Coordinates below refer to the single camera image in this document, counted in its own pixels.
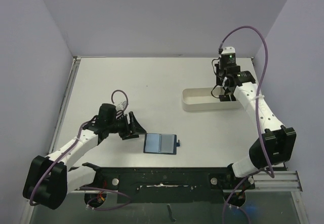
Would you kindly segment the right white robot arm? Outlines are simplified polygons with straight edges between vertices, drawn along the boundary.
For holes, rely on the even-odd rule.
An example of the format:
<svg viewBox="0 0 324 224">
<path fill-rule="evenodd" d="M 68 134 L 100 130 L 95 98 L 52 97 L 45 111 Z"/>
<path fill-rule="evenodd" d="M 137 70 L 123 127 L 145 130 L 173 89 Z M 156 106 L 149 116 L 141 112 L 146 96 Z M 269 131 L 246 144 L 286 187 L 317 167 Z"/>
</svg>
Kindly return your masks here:
<svg viewBox="0 0 324 224">
<path fill-rule="evenodd" d="M 244 177 L 258 170 L 290 160 L 296 141 L 296 131 L 286 127 L 271 111 L 258 84 L 249 71 L 242 71 L 236 63 L 234 52 L 221 53 L 214 66 L 217 85 L 225 90 L 220 99 L 234 99 L 243 106 L 256 125 L 258 138 L 251 145 L 247 157 L 232 164 L 225 181 L 237 188 Z"/>
</svg>

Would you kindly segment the blue card holder wallet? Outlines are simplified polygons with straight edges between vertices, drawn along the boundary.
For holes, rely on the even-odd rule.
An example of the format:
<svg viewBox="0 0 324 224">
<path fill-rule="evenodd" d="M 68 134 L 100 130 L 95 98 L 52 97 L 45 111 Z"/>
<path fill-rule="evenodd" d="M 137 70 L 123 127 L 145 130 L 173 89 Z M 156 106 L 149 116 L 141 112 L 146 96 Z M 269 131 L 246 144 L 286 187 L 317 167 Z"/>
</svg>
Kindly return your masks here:
<svg viewBox="0 0 324 224">
<path fill-rule="evenodd" d="M 180 140 L 174 134 L 147 133 L 143 153 L 176 155 Z"/>
</svg>

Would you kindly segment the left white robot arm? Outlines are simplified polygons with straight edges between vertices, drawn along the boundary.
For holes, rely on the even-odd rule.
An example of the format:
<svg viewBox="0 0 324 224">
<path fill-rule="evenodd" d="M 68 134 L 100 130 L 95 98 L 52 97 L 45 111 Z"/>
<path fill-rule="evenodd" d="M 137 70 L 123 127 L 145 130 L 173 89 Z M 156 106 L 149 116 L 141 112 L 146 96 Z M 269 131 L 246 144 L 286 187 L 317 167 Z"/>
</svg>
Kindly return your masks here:
<svg viewBox="0 0 324 224">
<path fill-rule="evenodd" d="M 115 105 L 104 103 L 97 115 L 81 124 L 72 140 L 55 152 L 32 160 L 23 197 L 31 206 L 57 209 L 70 192 L 82 187 L 101 187 L 103 176 L 99 166 L 84 163 L 76 167 L 75 163 L 115 133 L 122 140 L 128 140 L 146 134 L 146 130 L 133 112 L 125 115 L 123 111 L 117 111 Z"/>
</svg>

